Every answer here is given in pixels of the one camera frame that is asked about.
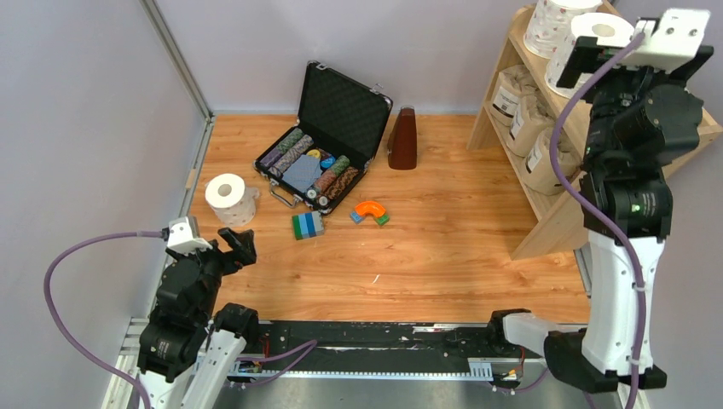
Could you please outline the brown roll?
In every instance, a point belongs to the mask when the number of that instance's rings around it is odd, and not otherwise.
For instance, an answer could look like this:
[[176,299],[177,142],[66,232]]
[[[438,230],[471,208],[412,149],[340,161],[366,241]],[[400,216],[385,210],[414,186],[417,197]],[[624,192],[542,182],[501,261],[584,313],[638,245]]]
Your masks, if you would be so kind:
[[554,122],[555,118],[540,92],[524,96],[507,131],[506,146],[514,155],[524,157],[534,146],[538,135],[552,127]]
[[[544,129],[537,137],[535,144],[523,163],[522,180],[527,187],[546,196],[563,192],[564,188],[552,169],[550,156],[550,140],[553,127]],[[568,182],[578,171],[581,159],[574,145],[565,133],[558,138],[558,167]]]
[[492,115],[505,126],[510,126],[520,101],[533,95],[538,87],[525,65],[510,66],[498,72],[492,88]]

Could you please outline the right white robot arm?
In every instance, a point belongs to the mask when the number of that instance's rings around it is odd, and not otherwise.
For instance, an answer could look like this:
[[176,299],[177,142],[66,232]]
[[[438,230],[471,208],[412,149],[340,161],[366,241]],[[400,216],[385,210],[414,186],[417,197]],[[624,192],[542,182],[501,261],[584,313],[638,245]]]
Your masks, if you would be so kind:
[[620,45],[581,37],[558,80],[571,104],[591,104],[579,201],[592,257],[586,328],[564,331],[527,309],[491,314],[487,344],[543,357],[557,380],[596,394],[625,383],[661,389],[651,358],[649,312],[656,267],[669,235],[673,197],[662,169],[695,150],[703,102],[686,83],[713,55],[710,45],[664,42],[641,32]]

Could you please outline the patterned paper roll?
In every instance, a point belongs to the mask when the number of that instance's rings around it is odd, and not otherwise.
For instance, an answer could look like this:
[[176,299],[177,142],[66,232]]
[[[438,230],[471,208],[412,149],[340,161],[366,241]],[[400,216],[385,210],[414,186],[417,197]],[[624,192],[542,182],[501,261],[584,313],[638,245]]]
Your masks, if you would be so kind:
[[547,63],[545,74],[547,87],[552,92],[569,99],[596,71],[594,68],[591,73],[582,73],[572,89],[557,86],[564,66],[573,51],[574,43],[579,37],[598,37],[599,43],[603,45],[624,48],[630,42],[633,33],[633,26],[614,14],[587,13],[574,17],[570,26],[564,31],[562,42]]
[[597,0],[539,0],[523,36],[526,49],[550,59],[563,42],[572,19],[596,11],[601,4]]

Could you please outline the brown roll front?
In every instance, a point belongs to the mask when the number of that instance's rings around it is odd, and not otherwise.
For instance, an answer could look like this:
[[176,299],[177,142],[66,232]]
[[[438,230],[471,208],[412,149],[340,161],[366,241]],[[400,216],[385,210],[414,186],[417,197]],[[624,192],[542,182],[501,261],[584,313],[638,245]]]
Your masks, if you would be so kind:
[[555,118],[540,92],[524,96],[507,131],[506,146],[514,155],[524,157],[534,146],[538,135],[552,127],[554,122]]

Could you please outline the white toilet paper roll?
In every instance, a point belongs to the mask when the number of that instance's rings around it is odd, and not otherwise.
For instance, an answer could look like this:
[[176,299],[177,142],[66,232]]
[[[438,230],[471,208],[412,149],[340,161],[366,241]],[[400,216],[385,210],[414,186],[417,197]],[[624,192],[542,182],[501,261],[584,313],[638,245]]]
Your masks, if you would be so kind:
[[225,173],[205,185],[205,201],[224,225],[239,228],[252,221],[257,213],[260,191],[250,187],[236,174]]

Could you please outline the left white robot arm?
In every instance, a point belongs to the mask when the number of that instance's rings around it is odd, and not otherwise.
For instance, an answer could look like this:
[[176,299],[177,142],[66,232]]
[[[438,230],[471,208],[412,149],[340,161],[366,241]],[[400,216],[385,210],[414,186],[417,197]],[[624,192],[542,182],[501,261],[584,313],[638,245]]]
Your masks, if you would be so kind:
[[139,406],[211,408],[235,359],[261,341],[256,310],[231,302],[214,309],[223,277],[256,262],[255,234],[219,229],[228,251],[187,222],[164,234],[173,261],[139,339]]

